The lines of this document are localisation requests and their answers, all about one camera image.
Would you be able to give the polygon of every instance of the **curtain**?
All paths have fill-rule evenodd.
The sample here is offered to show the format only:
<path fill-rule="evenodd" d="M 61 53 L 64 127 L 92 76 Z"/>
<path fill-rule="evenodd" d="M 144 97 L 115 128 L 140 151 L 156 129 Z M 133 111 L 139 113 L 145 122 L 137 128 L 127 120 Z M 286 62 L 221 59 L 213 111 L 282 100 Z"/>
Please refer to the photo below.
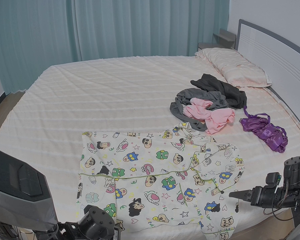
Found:
<path fill-rule="evenodd" d="M 229 0 L 0 0 L 0 80 L 9 93 L 51 65 L 193 56 L 228 14 Z"/>

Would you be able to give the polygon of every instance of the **gray clothing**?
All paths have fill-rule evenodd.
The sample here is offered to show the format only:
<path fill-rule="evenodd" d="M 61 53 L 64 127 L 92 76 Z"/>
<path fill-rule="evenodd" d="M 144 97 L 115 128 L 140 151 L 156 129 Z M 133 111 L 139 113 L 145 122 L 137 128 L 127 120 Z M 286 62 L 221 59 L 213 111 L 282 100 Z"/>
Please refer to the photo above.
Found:
<path fill-rule="evenodd" d="M 176 95 L 176 101 L 172 102 L 170 105 L 171 113 L 182 122 L 189 122 L 193 129 L 201 132 L 207 130 L 206 124 L 196 119 L 189 118 L 183 114 L 182 105 L 191 105 L 190 100 L 192 98 L 212 101 L 213 104 L 209 106 L 207 110 L 224 109 L 229 107 L 226 97 L 219 91 L 205 91 L 198 88 L 189 88 L 179 92 Z"/>

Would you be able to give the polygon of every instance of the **pillow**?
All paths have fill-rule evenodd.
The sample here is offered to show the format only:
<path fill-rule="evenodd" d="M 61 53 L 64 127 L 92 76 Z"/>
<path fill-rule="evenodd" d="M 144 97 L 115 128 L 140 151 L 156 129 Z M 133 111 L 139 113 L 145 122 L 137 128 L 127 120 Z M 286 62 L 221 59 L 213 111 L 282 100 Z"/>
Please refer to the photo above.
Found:
<path fill-rule="evenodd" d="M 252 64 L 236 50 L 205 48 L 195 53 L 207 58 L 227 82 L 240 87 L 267 87 L 272 84 L 262 68 Z"/>

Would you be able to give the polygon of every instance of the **tile floor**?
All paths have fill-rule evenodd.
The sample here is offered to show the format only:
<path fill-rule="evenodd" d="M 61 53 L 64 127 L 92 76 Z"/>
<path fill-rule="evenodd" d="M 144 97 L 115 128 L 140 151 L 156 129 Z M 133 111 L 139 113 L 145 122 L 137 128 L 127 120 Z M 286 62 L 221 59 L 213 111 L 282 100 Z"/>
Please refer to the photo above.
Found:
<path fill-rule="evenodd" d="M 0 104 L 0 127 L 7 118 L 9 112 L 18 103 L 24 92 L 17 92 L 9 94 Z M 281 219 L 288 219 L 292 217 L 291 210 L 287 210 L 280 214 Z M 276 218 L 269 217 L 256 226 L 248 228 L 244 231 L 235 233 L 231 240 L 279 240 L 284 238 L 294 228 L 293 221 L 279 221 Z"/>

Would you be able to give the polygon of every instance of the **pink cloth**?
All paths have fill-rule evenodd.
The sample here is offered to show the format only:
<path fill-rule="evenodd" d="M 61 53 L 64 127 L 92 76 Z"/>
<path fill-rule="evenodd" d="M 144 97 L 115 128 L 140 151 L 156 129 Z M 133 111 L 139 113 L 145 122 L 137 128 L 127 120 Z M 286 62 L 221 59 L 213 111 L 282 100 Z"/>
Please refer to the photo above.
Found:
<path fill-rule="evenodd" d="M 183 108 L 183 114 L 188 118 L 194 118 L 199 121 L 205 121 L 208 134 L 215 134 L 220 131 L 226 123 L 235 121 L 235 111 L 232 108 L 220 108 L 216 110 L 206 110 L 213 102 L 199 98 L 190 100 L 192 105 Z"/>

